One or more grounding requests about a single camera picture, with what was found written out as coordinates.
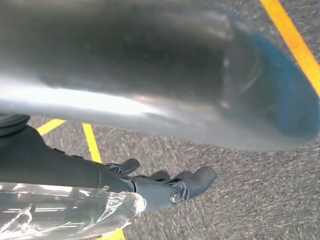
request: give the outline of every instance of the silver tube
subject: silver tube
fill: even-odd
[[[210,5],[0,1],[0,112],[245,150],[297,147],[318,97],[287,57]]]

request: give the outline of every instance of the gray asphalt ground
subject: gray asphalt ground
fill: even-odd
[[[260,1],[211,2],[242,17],[291,56]],[[281,2],[319,62],[320,1]],[[34,117],[31,124],[39,127],[46,120]],[[102,126],[94,126],[94,131],[105,163],[137,158],[141,162],[138,174],[164,169],[174,176],[205,165],[219,174],[201,197],[178,208],[142,214],[125,229],[128,240],[320,239],[320,137],[297,150],[257,154]],[[67,122],[45,140],[91,159],[80,123]]]

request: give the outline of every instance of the clear plastic wrap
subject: clear plastic wrap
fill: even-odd
[[[0,182],[0,239],[84,239],[122,229],[144,211],[134,192]]]

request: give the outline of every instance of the metal pipe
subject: metal pipe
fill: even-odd
[[[0,1],[0,112],[245,150],[297,147],[318,100],[287,57],[211,5]]]

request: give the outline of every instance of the screw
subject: screw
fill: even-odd
[[[173,204],[177,204],[180,200],[180,194],[177,191],[174,191],[172,193],[170,200]]]

